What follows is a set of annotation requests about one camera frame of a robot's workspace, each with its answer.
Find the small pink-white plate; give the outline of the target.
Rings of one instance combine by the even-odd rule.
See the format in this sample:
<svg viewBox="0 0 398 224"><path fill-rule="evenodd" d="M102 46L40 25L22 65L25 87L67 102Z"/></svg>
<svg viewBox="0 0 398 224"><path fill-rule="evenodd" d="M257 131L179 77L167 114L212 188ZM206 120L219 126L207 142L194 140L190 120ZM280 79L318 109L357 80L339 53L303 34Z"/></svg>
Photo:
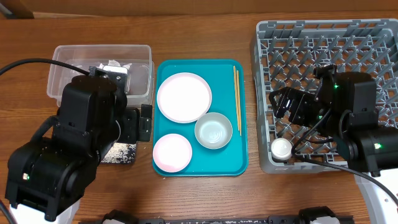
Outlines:
<svg viewBox="0 0 398 224"><path fill-rule="evenodd" d="M154 145L155 165L164 172L179 172L189 165L193 155L190 142L180 134L166 134Z"/></svg>

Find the small white cup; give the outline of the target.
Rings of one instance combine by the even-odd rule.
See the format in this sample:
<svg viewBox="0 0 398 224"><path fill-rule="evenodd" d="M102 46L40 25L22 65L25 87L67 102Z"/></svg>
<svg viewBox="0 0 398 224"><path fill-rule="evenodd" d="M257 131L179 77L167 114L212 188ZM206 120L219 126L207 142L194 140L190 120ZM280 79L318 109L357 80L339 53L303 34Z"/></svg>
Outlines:
<svg viewBox="0 0 398 224"><path fill-rule="evenodd" d="M286 161L292 157L292 144L285 138L277 138L271 143L271 155L278 161Z"/></svg>

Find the grey bowl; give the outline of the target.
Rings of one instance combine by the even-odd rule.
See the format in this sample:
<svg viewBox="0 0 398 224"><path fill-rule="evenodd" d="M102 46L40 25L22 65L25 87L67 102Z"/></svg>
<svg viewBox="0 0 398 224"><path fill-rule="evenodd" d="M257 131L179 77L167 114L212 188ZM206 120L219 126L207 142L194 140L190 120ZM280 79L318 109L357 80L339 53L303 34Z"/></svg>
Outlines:
<svg viewBox="0 0 398 224"><path fill-rule="evenodd" d="M230 120L221 113L204 114L195 123L195 137L207 149L225 147L233 136L233 126Z"/></svg>

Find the large white plate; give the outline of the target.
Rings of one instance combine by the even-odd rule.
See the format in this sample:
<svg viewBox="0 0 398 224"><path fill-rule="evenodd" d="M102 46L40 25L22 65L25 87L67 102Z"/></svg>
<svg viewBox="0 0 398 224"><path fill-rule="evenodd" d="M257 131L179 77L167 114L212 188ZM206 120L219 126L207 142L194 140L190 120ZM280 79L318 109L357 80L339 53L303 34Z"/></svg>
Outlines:
<svg viewBox="0 0 398 224"><path fill-rule="evenodd" d="M209 84L197 74L180 72L166 78L157 90L160 112L176 123L191 123L208 112L212 103Z"/></svg>

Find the white tissue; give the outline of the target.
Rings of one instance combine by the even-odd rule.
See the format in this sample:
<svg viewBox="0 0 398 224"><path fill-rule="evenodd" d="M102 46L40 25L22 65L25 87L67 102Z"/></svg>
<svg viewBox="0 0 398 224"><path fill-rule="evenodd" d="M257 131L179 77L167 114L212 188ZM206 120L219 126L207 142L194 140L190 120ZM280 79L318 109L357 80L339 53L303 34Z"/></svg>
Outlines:
<svg viewBox="0 0 398 224"><path fill-rule="evenodd" d="M108 61L108 64L107 65L104 65L104 64L100 64L99 66L97 66L98 68L100 68L100 69L104 69L104 67L105 66L113 66L113 67L124 67L124 68L126 68L126 69L130 69L130 67L131 67L131 63L127 63L127 64L125 64L125 65L121 65L118 61L116 61L116 60L109 60Z"/></svg>

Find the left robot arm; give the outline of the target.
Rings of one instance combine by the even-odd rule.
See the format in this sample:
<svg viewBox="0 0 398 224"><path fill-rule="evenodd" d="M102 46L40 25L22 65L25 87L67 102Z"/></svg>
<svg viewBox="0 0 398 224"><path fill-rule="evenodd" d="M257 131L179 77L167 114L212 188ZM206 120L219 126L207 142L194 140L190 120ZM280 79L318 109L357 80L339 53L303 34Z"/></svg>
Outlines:
<svg viewBox="0 0 398 224"><path fill-rule="evenodd" d="M9 158L9 205L1 206L8 222L71 223L113 145L150 140L150 119L126 105L120 81L74 77L63 89L57 114Z"/></svg>

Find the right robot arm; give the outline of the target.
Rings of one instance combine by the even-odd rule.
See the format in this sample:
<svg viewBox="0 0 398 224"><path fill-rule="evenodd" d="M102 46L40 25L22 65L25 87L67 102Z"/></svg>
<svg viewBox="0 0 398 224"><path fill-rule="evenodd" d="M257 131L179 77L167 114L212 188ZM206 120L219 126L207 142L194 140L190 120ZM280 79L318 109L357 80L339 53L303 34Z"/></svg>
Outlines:
<svg viewBox="0 0 398 224"><path fill-rule="evenodd" d="M288 156L354 174L371 223L397 223L397 128L378 123L375 80L368 73L340 73L336 65L315 68L313 74L320 80L315 93L287 86L269 94L276 118L288 114L291 123L308 128ZM348 165L298 155L297 146L312 133L335 142Z"/></svg>

